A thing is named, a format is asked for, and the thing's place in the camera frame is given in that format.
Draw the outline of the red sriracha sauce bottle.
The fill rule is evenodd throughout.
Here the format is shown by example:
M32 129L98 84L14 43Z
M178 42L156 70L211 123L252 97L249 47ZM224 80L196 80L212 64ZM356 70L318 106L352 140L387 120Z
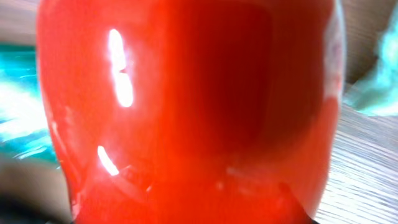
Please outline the red sriracha sauce bottle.
M337 0L51 0L37 15L74 223L313 223L345 72Z

